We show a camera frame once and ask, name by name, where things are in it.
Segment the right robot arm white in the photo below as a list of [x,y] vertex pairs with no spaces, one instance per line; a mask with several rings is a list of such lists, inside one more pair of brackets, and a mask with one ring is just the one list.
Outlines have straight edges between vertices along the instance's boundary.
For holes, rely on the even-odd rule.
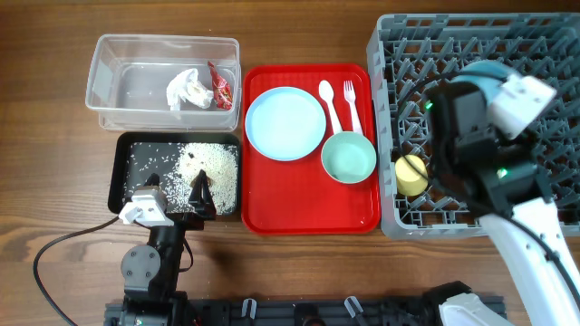
[[469,81],[424,93],[432,182],[465,202],[502,256],[535,325],[579,322],[579,270],[546,174],[520,135],[552,100],[545,86],[503,82],[493,100]]

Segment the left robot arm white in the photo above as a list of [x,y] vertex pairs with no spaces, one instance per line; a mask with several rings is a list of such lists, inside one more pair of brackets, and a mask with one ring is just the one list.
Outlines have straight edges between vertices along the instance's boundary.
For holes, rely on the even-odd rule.
[[203,169],[193,179],[188,203],[193,207],[191,212],[169,214],[160,176],[153,173],[124,205],[119,214],[122,222],[143,225],[150,236],[146,244],[131,248],[123,256],[123,301],[106,306],[105,326],[201,323],[187,294],[177,290],[177,283],[179,275],[187,270],[180,266],[182,253],[191,250],[185,233],[201,230],[205,221],[217,215]]

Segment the white napkin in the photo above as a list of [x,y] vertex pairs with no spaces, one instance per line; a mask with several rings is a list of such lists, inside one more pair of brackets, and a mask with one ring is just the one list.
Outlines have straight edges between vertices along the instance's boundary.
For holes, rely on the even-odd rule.
[[181,102],[189,102],[201,109],[210,107],[214,92],[206,88],[198,78],[198,69],[191,68],[179,73],[169,82],[166,98],[170,110],[180,110]]

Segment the red snack wrapper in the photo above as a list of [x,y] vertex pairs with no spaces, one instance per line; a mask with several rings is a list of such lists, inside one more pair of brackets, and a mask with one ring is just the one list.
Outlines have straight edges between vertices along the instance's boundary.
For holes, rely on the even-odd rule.
[[212,79],[214,101],[221,110],[231,110],[233,107],[232,91],[229,83],[222,77],[213,62],[208,62],[208,68]]

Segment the green plastic bowl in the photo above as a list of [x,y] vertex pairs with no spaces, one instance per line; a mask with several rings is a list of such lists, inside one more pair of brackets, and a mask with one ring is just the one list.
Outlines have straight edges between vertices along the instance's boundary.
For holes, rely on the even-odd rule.
[[377,154],[364,135],[342,131],[332,135],[323,145],[321,161],[324,171],[342,184],[357,184],[375,170]]

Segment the yellow plastic cup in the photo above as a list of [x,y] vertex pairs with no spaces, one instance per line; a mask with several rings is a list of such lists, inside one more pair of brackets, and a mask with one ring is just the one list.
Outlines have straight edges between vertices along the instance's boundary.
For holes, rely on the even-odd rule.
[[424,178],[426,176],[426,166],[417,156],[407,155],[395,162],[397,189],[402,195],[415,197],[424,192],[428,186],[428,181]]

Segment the rice food waste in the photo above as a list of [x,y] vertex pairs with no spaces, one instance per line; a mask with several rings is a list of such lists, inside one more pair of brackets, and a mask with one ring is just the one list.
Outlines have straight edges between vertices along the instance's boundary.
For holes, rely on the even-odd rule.
[[218,143],[136,142],[130,145],[128,171],[121,201],[126,202],[143,187],[153,173],[168,199],[170,213],[191,212],[189,204],[194,178],[203,170],[208,188],[221,216],[234,212],[237,205],[237,147]]

